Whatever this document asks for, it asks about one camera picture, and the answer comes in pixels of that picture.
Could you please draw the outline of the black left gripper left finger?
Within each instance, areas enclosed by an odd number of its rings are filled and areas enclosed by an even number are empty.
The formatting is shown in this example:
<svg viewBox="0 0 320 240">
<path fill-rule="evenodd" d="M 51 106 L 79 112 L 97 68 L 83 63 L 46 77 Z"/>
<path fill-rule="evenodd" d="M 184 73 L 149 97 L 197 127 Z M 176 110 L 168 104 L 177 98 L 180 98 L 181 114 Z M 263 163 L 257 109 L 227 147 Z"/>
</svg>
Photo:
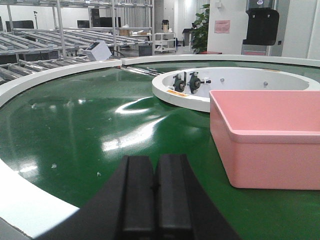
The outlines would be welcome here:
<svg viewBox="0 0 320 240">
<path fill-rule="evenodd" d="M 116 240 L 120 234 L 129 158 L 102 188 L 74 214 L 38 236 L 38 240 Z"/>
</svg>

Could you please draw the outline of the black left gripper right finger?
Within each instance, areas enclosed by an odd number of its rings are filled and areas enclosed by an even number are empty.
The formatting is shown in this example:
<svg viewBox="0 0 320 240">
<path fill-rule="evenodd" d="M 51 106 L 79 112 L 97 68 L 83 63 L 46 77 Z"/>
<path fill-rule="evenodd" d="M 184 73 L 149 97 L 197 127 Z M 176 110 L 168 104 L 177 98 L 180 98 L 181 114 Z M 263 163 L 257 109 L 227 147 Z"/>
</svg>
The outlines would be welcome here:
<svg viewBox="0 0 320 240">
<path fill-rule="evenodd" d="M 221 214 L 198 181 L 186 154 L 180 156 L 196 240 L 239 240 L 240 236 Z"/>
</svg>

